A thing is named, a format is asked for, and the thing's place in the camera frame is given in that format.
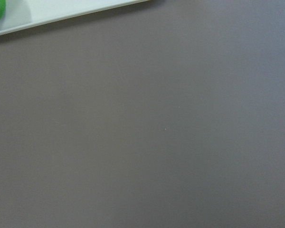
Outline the beige rabbit tray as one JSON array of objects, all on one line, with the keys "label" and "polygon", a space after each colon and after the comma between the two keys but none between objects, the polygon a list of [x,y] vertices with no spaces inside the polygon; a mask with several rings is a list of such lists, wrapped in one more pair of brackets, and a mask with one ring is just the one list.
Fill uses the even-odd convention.
[{"label": "beige rabbit tray", "polygon": [[0,36],[77,16],[141,3],[140,0],[7,0]]}]

